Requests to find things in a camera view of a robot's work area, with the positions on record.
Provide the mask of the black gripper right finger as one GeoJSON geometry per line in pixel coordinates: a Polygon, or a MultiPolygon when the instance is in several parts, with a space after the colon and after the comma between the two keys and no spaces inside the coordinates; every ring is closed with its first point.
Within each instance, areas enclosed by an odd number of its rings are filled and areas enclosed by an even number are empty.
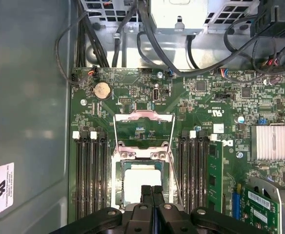
{"type": "Polygon", "coordinates": [[[205,207],[189,214],[166,203],[162,186],[154,186],[154,206],[161,234],[265,234],[266,231],[205,207]]]}

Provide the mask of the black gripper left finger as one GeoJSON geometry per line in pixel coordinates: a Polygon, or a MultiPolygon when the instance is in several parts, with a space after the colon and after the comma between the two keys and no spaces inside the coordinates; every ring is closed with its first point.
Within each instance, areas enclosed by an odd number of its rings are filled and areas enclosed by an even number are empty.
{"type": "Polygon", "coordinates": [[[53,234],[150,234],[153,226],[152,187],[141,186],[140,203],[132,209],[121,212],[107,207],[66,226],[53,234]]]}

